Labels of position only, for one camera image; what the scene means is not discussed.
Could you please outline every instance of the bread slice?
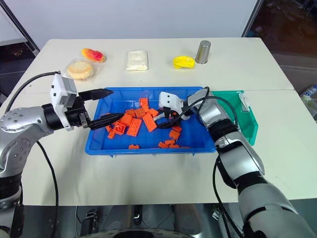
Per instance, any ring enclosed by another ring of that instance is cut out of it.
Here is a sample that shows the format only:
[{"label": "bread slice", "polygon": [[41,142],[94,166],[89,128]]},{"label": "bread slice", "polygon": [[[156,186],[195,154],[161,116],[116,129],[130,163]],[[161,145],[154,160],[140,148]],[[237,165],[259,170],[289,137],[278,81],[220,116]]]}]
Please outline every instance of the bread slice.
[{"label": "bread slice", "polygon": [[79,61],[71,64],[67,68],[67,72],[73,79],[86,80],[93,75],[94,68],[88,62]]}]

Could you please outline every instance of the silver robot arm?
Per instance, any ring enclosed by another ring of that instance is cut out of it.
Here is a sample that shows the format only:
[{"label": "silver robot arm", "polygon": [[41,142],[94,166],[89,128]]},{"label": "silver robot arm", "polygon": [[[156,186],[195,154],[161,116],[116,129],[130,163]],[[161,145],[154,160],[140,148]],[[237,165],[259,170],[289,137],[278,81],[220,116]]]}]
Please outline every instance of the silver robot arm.
[{"label": "silver robot arm", "polygon": [[52,104],[17,108],[0,118],[0,237],[19,237],[23,229],[21,174],[32,146],[54,130],[74,126],[97,129],[120,119],[123,114],[109,114],[90,120],[84,101],[104,98],[113,92],[95,89],[78,93],[72,79],[54,75]]},{"label": "silver robot arm", "polygon": [[[202,89],[188,97],[188,105],[207,93]],[[207,99],[199,117],[214,140],[217,167],[223,181],[238,191],[239,208],[246,237],[316,238],[306,221],[283,193],[264,178],[264,166],[215,99]]]}]

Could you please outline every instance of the green tray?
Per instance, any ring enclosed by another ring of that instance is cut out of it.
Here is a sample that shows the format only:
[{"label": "green tray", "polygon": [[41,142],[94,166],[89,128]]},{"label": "green tray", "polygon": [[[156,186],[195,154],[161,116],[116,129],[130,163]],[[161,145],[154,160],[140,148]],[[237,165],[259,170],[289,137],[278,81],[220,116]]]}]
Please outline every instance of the green tray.
[{"label": "green tray", "polygon": [[[251,145],[254,145],[256,141],[259,125],[256,121],[256,118],[253,115],[251,108],[249,112],[242,111],[242,102],[239,98],[239,93],[243,93],[243,92],[244,91],[240,90],[240,91],[214,91],[212,93],[215,96],[224,98],[230,104],[232,104],[232,106],[234,107],[237,113],[238,123],[239,123],[242,134],[246,137],[247,141]],[[218,102],[226,110],[230,118],[234,120],[233,113],[231,109],[229,108],[229,106],[221,100],[218,100]]]}]

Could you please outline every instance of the orange building block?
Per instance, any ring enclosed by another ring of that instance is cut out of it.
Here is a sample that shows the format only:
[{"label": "orange building block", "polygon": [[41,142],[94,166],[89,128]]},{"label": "orange building block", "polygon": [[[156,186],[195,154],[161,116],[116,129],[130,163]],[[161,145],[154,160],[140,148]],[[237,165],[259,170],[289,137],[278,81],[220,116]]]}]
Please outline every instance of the orange building block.
[{"label": "orange building block", "polygon": [[134,110],[134,112],[138,119],[142,118],[145,115],[143,108],[136,109]]},{"label": "orange building block", "polygon": [[120,120],[116,120],[112,125],[116,125],[117,122],[120,122]]},{"label": "orange building block", "polygon": [[109,132],[108,138],[109,139],[113,139],[115,136],[114,130],[112,130],[111,132]]},{"label": "orange building block", "polygon": [[137,136],[140,126],[141,126],[142,120],[141,119],[136,119],[133,118],[132,122],[130,124],[130,127],[127,131],[127,135],[131,135],[131,136]]},{"label": "orange building block", "polygon": [[124,130],[125,130],[125,125],[124,124],[117,122],[114,125],[114,128],[113,128],[114,133],[116,133],[118,135],[123,135],[124,134]]},{"label": "orange building block", "polygon": [[148,99],[147,98],[140,98],[139,99],[139,104],[140,104],[140,107],[142,107],[142,106],[148,106],[149,105],[149,101],[148,101]]},{"label": "orange building block", "polygon": [[126,110],[125,113],[129,114],[133,118],[136,118],[134,109]]},{"label": "orange building block", "polygon": [[169,148],[177,148],[177,149],[179,149],[179,145],[169,145]]},{"label": "orange building block", "polygon": [[144,105],[144,106],[142,106],[142,108],[143,108],[145,113],[147,113],[150,110],[148,105]]},{"label": "orange building block", "polygon": [[107,126],[106,126],[106,130],[107,130],[108,132],[111,132],[111,131],[112,131],[111,126],[107,125]]},{"label": "orange building block", "polygon": [[173,130],[176,130],[177,132],[181,132],[182,131],[182,128],[180,126],[172,126],[172,129]]},{"label": "orange building block", "polygon": [[126,125],[126,126],[130,126],[132,119],[133,119],[133,117],[132,117],[131,115],[125,113],[125,114],[123,115],[123,117],[121,117],[120,123],[121,123],[121,124],[124,124],[124,125]]},{"label": "orange building block", "polygon": [[169,133],[169,137],[173,138],[174,140],[177,140],[179,136],[180,136],[180,133],[173,129]]},{"label": "orange building block", "polygon": [[140,149],[139,145],[129,145],[129,150]]},{"label": "orange building block", "polygon": [[147,126],[147,129],[149,132],[154,131],[155,128],[157,128],[157,124],[155,123],[155,121],[153,120],[153,117],[151,116],[150,113],[146,113],[143,117],[142,117],[145,125]]},{"label": "orange building block", "polygon": [[154,108],[151,108],[151,109],[149,110],[149,113],[151,113],[151,115],[152,115],[153,117],[156,117],[156,116],[159,114],[159,112],[158,112],[157,110],[155,110]]},{"label": "orange building block", "polygon": [[173,144],[175,144],[175,140],[174,140],[174,139],[172,139],[172,140],[166,140],[166,141],[165,141],[165,144],[166,144],[166,145],[173,145]]},{"label": "orange building block", "polygon": [[162,149],[168,148],[168,145],[165,145],[163,142],[160,142],[160,143],[158,144],[158,146],[159,146],[159,148],[162,148]]}]

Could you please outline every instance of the white wall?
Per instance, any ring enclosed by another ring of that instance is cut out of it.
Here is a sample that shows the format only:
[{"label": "white wall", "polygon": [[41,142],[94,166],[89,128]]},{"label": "white wall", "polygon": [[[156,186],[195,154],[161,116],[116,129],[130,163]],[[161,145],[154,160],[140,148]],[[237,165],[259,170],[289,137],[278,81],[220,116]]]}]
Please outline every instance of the white wall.
[{"label": "white wall", "polygon": [[257,0],[5,0],[39,46],[51,38],[240,37]]},{"label": "white wall", "polygon": [[26,38],[0,7],[0,46],[26,42]]}]

